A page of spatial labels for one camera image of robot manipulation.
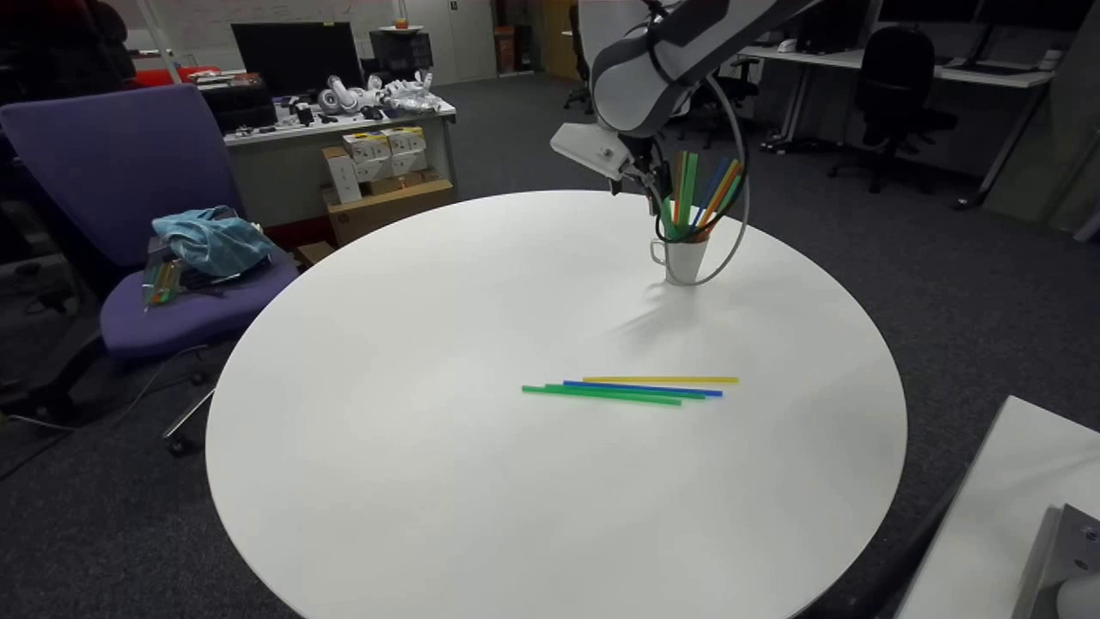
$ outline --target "cup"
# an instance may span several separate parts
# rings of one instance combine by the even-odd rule
[[[668,281],[669,286],[696,286],[696,268],[700,268],[700,259],[708,254],[708,242],[663,242],[663,254],[657,254],[657,244],[652,242],[652,260],[668,268]]]

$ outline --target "blue cloth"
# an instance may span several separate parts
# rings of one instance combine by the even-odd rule
[[[272,254],[272,242],[230,207],[167,214],[151,229],[186,272],[211,281],[235,281]]]

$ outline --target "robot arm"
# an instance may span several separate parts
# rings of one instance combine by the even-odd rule
[[[820,0],[582,0],[582,41],[601,125],[652,136],[727,55]]]
[[[597,125],[568,125],[553,150],[620,183],[663,191],[663,163],[651,158],[684,100],[727,55],[820,0],[582,0],[582,41]]]

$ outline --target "office desk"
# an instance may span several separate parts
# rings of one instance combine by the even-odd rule
[[[1048,504],[1100,515],[1100,432],[1008,400],[954,496],[901,619],[1008,619]]]
[[[795,136],[796,136],[796,125],[799,125],[799,109],[805,109],[805,97],[811,87],[811,70],[842,70],[842,73],[858,73],[861,66],[861,47],[844,47],[844,51],[833,51],[833,55],[808,55],[808,51],[780,51],[780,47],[747,47],[747,58],[759,58],[759,63],[786,63],[786,66],[799,66],[795,97],[786,100],[786,112],[780,129],[773,135],[773,144],[785,150]],[[1008,129],[997,158],[990,163],[979,189],[974,195],[961,195],[959,207],[979,207],[987,200],[987,191],[994,189],[1000,167],[1008,165],[1011,150],[1017,148],[1025,126],[1032,125],[1034,109],[1040,105],[1044,87],[1054,80],[1054,73],[979,73],[979,70],[952,70],[952,66],[935,66],[935,80],[937,81],[961,81],[961,87],[987,87],[987,88],[1017,88],[1017,94],[1032,94],[1029,109],[1017,116],[1017,125]]]
[[[261,581],[313,619],[757,619],[819,597],[896,493],[892,359],[759,229],[703,290],[668,286],[651,237],[639,195],[515,191],[294,277],[206,424],[217,512]],[[520,393],[607,371],[741,386],[686,410]]]
[[[324,184],[330,184],[330,167],[324,148],[341,144],[350,129],[385,129],[420,125],[427,129],[428,165],[437,175],[453,183],[450,129],[457,109],[440,100],[437,112],[408,112],[390,120],[341,116],[337,125],[275,125],[272,129],[227,135],[230,167],[249,220],[264,227],[285,227],[299,220],[318,220]]]

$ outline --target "computer monitor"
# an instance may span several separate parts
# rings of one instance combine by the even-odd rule
[[[879,21],[974,21],[979,0],[884,0]]]
[[[269,88],[310,94],[330,76],[359,87],[350,23],[235,23],[247,73],[261,73]]]
[[[861,41],[868,0],[828,0],[796,18],[799,51],[842,51]]]
[[[371,47],[380,80],[413,80],[433,70],[433,41],[424,30],[371,30]]]
[[[982,0],[979,21],[1040,27],[1040,30],[1077,30],[1088,18],[1093,0]]]

